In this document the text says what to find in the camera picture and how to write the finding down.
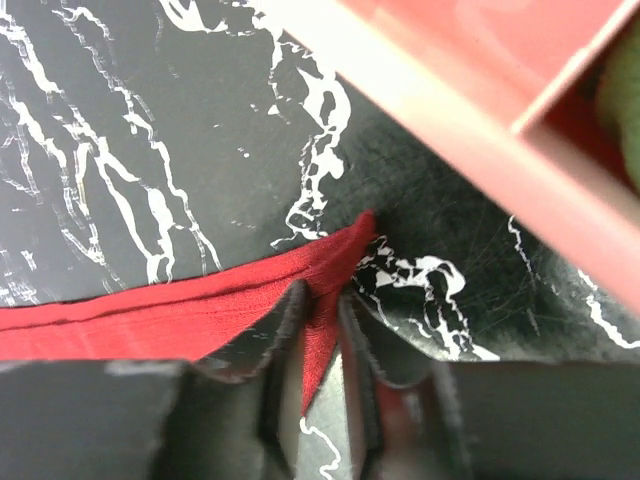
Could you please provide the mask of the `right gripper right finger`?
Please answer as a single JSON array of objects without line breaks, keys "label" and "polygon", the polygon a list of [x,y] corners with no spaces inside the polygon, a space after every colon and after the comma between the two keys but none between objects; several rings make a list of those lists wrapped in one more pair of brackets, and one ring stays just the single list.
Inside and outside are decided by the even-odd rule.
[{"label": "right gripper right finger", "polygon": [[440,361],[351,292],[337,310],[357,479],[635,479],[639,369]]}]

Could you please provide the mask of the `red cloth napkin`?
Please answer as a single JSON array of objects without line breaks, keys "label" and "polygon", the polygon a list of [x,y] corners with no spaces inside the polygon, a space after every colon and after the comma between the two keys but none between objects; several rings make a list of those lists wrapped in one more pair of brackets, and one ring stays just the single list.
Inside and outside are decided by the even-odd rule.
[{"label": "red cloth napkin", "polygon": [[337,301],[374,239],[365,211],[355,223],[294,250],[206,277],[73,303],[4,308],[4,360],[197,361],[254,326],[296,280],[307,283],[302,406],[320,386],[337,341]]}]

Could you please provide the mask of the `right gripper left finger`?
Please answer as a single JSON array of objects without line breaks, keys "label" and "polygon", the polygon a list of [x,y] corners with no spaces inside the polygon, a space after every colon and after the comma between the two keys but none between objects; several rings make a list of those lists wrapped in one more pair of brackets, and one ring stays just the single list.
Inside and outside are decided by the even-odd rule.
[{"label": "right gripper left finger", "polygon": [[293,283],[257,324],[204,361],[1,351],[5,479],[291,479],[302,321]]}]

